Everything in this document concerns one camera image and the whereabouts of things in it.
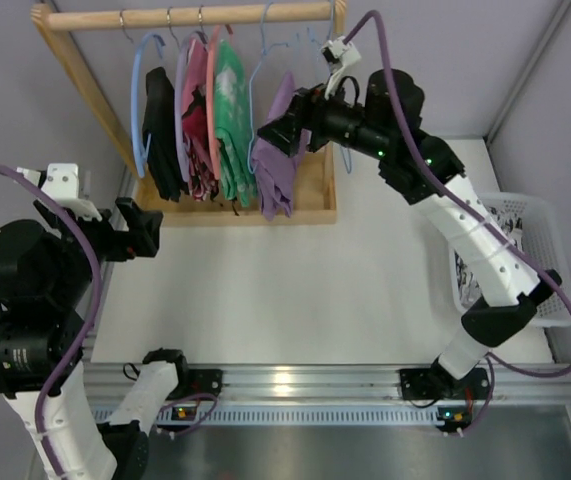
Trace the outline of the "purple trousers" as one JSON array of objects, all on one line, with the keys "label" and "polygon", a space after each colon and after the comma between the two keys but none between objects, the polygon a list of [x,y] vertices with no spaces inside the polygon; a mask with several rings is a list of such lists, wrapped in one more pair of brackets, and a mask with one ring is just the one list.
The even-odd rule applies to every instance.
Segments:
[{"label": "purple trousers", "polygon": [[[294,76],[291,71],[287,71],[274,96],[267,123],[285,113],[295,89]],[[279,210],[282,210],[287,217],[292,215],[294,181],[308,142],[309,132],[303,130],[299,152],[294,157],[287,157],[267,141],[256,139],[251,153],[251,165],[255,168],[260,211],[267,221],[272,221]]]}]

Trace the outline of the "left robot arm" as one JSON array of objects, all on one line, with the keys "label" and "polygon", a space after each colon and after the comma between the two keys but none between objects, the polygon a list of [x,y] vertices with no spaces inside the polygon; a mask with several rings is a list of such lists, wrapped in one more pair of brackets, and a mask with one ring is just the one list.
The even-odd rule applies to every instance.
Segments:
[{"label": "left robot arm", "polygon": [[100,285],[106,262],[154,257],[163,216],[121,197],[126,229],[107,210],[40,219],[0,228],[0,395],[20,416],[51,479],[139,479],[157,416],[170,435],[191,432],[215,404],[218,369],[196,369],[175,349],[147,353],[124,373],[132,387],[116,410],[97,421],[84,387],[83,343],[89,333],[77,305]]}]

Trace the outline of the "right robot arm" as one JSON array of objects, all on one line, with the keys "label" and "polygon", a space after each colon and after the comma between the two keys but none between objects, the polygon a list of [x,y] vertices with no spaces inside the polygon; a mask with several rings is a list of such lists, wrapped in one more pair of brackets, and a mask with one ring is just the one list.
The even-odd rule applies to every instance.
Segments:
[{"label": "right robot arm", "polygon": [[425,166],[457,196],[456,201],[441,194],[416,166],[381,70],[370,75],[363,104],[346,102],[343,88],[332,95],[324,85],[296,90],[284,112],[260,127],[258,136],[289,157],[301,148],[315,152],[334,142],[376,159],[386,184],[443,235],[473,272],[481,296],[462,315],[454,338],[429,367],[401,370],[401,395],[429,405],[461,399],[467,391],[487,398],[480,360],[520,333],[553,290],[510,252],[510,240],[475,193],[449,145],[422,130],[424,91],[403,71],[393,70],[392,77]]}]

